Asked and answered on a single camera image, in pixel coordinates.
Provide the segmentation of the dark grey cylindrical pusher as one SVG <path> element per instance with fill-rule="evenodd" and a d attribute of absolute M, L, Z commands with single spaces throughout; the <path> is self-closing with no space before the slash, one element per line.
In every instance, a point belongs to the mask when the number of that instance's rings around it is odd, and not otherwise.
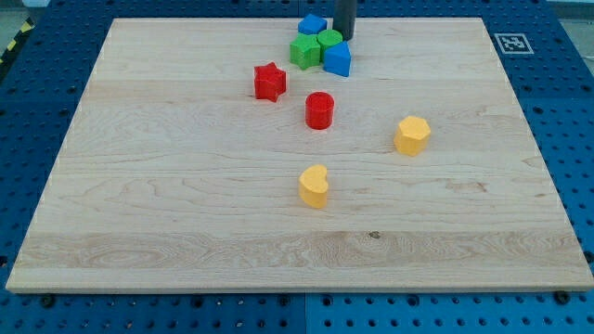
<path fill-rule="evenodd" d="M 344 41 L 349 41 L 354 36 L 356 11 L 356 0 L 334 1 L 332 29 L 339 32 Z"/>

